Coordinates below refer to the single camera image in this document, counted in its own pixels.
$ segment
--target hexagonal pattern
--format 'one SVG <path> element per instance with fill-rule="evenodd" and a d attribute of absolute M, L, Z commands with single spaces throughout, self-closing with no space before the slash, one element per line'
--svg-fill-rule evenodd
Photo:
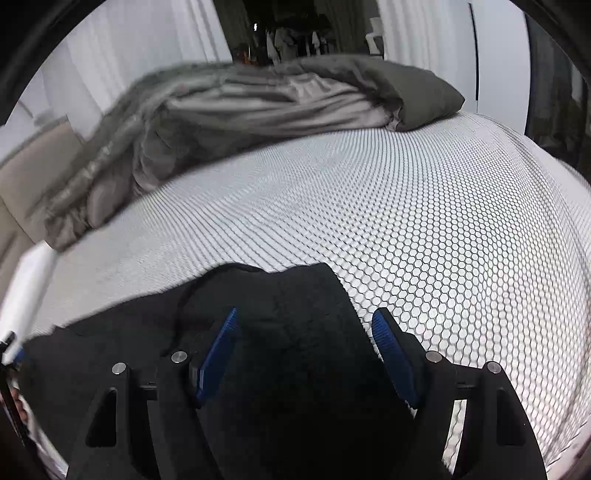
<path fill-rule="evenodd" d="M 224 262 L 326 262 L 366 330 L 387 306 L 426 349 L 506 370 L 547 462 L 589 414 L 591 194 L 524 137 L 460 113 L 317 135 L 203 167 L 60 258 L 35 329 Z M 444 459 L 462 431 L 456 406 Z"/>

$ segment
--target blue gripper pad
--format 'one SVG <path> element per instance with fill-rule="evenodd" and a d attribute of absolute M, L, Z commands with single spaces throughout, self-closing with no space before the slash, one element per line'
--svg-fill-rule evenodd
<path fill-rule="evenodd" d="M 204 405 L 208 399 L 217 393 L 238 340 L 238 333 L 238 316 L 234 308 L 226 318 L 199 368 L 197 393 L 195 393 L 199 405 Z"/>
<path fill-rule="evenodd" d="M 413 368 L 380 309 L 372 316 L 371 332 L 399 398 L 417 408 L 419 395 L 415 389 Z"/>

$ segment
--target metal pin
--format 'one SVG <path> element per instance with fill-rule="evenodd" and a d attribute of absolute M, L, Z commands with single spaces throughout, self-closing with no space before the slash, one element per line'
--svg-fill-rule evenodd
<path fill-rule="evenodd" d="M 489 372 L 494 373 L 494 374 L 500 374 L 501 371 L 503 370 L 501 368 L 501 366 L 496 363 L 496 362 L 488 362 L 488 364 L 486 365 L 487 369 Z"/>
<path fill-rule="evenodd" d="M 174 363 L 180 364 L 187 359 L 187 354 L 185 352 L 183 352 L 182 350 L 179 350 L 178 352 L 174 352 L 173 355 L 170 357 L 170 359 Z"/>
<path fill-rule="evenodd" d="M 425 358 L 432 364 L 438 364 L 443 359 L 441 354 L 435 350 L 429 350 L 427 353 L 425 353 Z"/>
<path fill-rule="evenodd" d="M 113 368 L 111 368 L 111 371 L 115 374 L 115 375 L 119 375 L 122 374 L 123 372 L 125 372 L 125 364 L 122 362 L 119 362 L 118 364 L 113 365 Z"/>

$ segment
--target black garment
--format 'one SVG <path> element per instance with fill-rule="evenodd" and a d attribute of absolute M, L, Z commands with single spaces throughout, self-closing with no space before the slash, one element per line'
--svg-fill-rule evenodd
<path fill-rule="evenodd" d="M 113 364 L 135 370 L 191 351 L 233 307 L 242 337 L 217 396 L 199 411 L 224 477 L 387 478 L 412 419 L 324 264 L 272 274 L 225 265 L 57 328 L 25 344 L 22 393 L 69 460 Z"/>

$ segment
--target beige upholstered headboard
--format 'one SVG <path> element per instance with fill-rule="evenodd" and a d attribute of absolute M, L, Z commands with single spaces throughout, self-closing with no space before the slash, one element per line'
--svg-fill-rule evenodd
<path fill-rule="evenodd" d="M 0 167 L 0 301 L 18 259 L 45 237 L 44 199 L 81 142 L 67 121 L 48 126 Z"/>

